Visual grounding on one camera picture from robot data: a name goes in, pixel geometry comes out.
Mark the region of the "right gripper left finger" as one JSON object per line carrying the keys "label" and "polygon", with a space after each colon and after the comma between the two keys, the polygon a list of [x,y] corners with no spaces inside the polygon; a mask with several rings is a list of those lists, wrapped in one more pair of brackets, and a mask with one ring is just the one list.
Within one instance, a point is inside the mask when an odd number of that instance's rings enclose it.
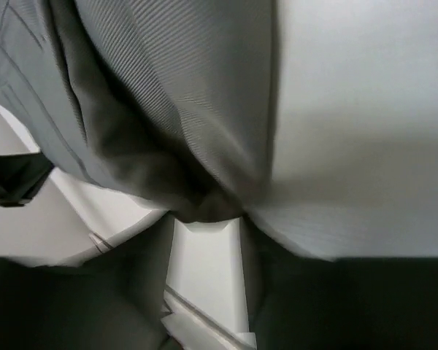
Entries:
{"label": "right gripper left finger", "polygon": [[173,349],[161,318],[174,218],[78,266],[0,257],[0,349]]}

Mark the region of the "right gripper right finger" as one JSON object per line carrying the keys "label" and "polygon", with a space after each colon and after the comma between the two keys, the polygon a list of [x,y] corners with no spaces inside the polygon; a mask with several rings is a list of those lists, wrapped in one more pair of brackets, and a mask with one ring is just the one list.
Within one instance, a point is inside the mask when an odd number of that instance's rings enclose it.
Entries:
{"label": "right gripper right finger", "polygon": [[259,349],[438,349],[438,259],[304,257],[248,217],[239,237]]}

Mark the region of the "grey pleated skirt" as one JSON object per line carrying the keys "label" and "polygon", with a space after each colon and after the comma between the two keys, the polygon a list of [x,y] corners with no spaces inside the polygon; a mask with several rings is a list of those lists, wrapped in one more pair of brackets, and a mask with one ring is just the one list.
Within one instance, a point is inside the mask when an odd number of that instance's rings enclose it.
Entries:
{"label": "grey pleated skirt", "polygon": [[0,105],[62,171],[184,222],[266,188],[273,1],[0,1]]}

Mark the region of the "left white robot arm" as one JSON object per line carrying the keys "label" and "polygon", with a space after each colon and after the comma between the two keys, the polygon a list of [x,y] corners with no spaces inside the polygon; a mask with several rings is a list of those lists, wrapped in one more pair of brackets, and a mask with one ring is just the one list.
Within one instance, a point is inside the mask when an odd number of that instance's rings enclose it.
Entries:
{"label": "left white robot arm", "polygon": [[0,207],[17,208],[30,203],[53,169],[41,152],[0,155]]}

